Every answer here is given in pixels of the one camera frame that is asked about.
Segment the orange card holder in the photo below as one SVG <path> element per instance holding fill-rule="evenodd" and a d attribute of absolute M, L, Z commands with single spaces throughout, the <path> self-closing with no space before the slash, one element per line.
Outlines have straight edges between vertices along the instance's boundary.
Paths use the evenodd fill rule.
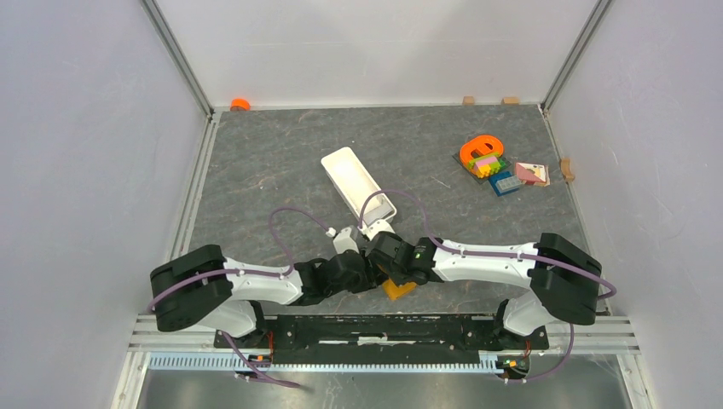
<path fill-rule="evenodd" d="M 417 284 L 414 282 L 409 282 L 403 285 L 396 285 L 391 279 L 387 279 L 383 284 L 382 288 L 386 294 L 386 296 L 391 301 L 396 301 L 407 294 L 409 294 L 411 291 L 417 288 Z"/>

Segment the white rectangular tray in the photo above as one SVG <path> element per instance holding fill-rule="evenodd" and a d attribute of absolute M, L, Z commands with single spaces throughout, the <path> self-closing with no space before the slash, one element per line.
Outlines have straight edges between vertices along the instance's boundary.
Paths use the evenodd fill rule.
<path fill-rule="evenodd" d="M 358 218 L 368 197 L 381 189 L 350 147 L 342 147 L 321 159 L 321 165 L 350 211 Z M 364 225 L 377 220 L 392 222 L 396 207 L 384 194 L 371 198 L 365 208 Z"/>

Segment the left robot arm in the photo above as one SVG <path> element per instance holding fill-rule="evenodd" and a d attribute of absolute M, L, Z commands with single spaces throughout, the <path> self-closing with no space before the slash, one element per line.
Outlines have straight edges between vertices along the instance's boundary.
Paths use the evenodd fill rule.
<path fill-rule="evenodd" d="M 385 275 L 356 251 L 265 267 L 225 257 L 219 245 L 204 245 L 150 273 L 148 308 L 161 332 L 202 325 L 253 348 L 268 336 L 261 302 L 311 306 L 340 292 L 375 289 L 384 281 Z"/>

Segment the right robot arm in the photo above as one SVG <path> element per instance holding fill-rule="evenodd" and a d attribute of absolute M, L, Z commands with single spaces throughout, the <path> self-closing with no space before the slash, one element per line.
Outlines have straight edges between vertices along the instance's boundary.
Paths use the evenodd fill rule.
<path fill-rule="evenodd" d="M 501 303 L 494 340 L 513 348 L 555 320 L 592 325 L 596 320 L 601 264 L 556 233 L 521 245 L 469 245 L 424 237 L 415 245 L 378 233 L 364 250 L 372 269 L 394 285 L 482 281 L 526 292 Z"/>

